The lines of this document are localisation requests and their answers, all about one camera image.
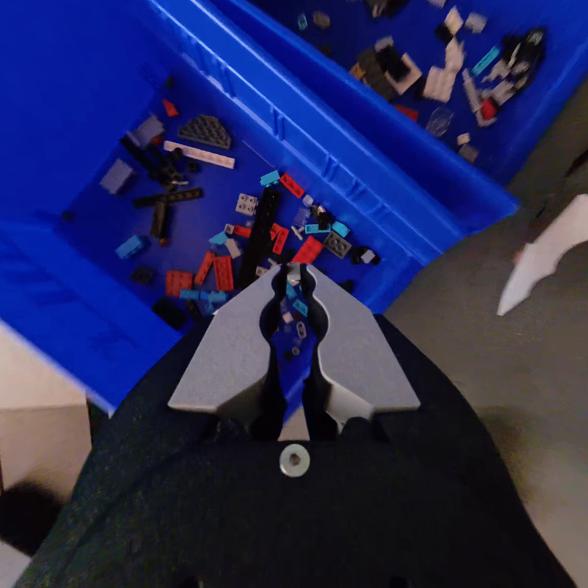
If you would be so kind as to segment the pile of white grey bricks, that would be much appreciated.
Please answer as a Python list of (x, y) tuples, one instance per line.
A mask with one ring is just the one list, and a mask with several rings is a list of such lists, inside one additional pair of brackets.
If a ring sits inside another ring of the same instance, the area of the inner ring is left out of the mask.
[(391, 111), (492, 176), (529, 154), (551, 1), (274, 1), (303, 43), (305, 81), (374, 143)]

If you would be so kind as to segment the blue plastic bin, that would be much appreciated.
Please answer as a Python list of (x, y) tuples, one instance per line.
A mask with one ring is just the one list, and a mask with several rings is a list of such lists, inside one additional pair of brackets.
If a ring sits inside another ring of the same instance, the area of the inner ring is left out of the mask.
[(213, 3), (470, 234), (587, 76), (587, 1)]
[[(132, 156), (169, 164), (152, 129), (173, 142), (184, 120), (219, 118), (232, 168), (179, 173), (198, 198), (174, 202), (171, 237), (150, 234), (163, 192)], [(225, 224), (254, 224), (259, 181), (277, 168), (347, 222), (374, 267), (321, 253), (331, 279), (383, 312), (420, 268), (457, 243), (460, 224), (372, 147), (308, 84), (206, 1), (1, 1), (1, 319), (112, 413), (187, 331), (166, 274), (195, 275)]]

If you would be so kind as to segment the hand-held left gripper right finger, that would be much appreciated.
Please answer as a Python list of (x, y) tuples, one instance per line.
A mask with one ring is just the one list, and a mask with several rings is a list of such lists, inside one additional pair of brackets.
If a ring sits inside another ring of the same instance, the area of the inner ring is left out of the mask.
[(311, 440), (334, 438), (350, 419), (418, 410), (421, 402), (375, 315), (309, 263), (300, 264), (316, 336), (302, 395)]

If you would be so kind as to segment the pile of red black cyan bricks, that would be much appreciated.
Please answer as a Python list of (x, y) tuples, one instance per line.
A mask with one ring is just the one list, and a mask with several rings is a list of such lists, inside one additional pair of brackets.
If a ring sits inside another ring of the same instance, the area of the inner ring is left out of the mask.
[(106, 179), (94, 183), (78, 199), (64, 229), (70, 243), (175, 329), (188, 313), (211, 315), (276, 263), (312, 263), (358, 294), (380, 261), (360, 242), (359, 222), (296, 197), (292, 174), (270, 170), (203, 82), (174, 83), (163, 103), (179, 113), (143, 151), (145, 163), (169, 172), (168, 190), (124, 139), (115, 154), (127, 179), (117, 192)]

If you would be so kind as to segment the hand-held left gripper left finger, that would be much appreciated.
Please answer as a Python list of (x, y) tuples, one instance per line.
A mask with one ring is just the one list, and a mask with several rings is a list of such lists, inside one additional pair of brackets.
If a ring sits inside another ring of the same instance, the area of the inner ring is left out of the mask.
[(238, 420), (259, 440), (278, 440), (286, 410), (271, 337), (288, 266), (277, 265), (213, 316), (168, 407)]

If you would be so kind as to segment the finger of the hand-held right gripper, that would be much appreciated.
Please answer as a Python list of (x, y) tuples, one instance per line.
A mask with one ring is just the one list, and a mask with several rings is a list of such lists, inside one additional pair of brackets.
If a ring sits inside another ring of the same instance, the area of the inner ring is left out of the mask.
[(586, 242), (587, 195), (580, 194), (534, 242), (525, 244), (502, 291), (497, 315), (504, 316), (524, 302), (540, 281), (555, 273), (569, 251)]

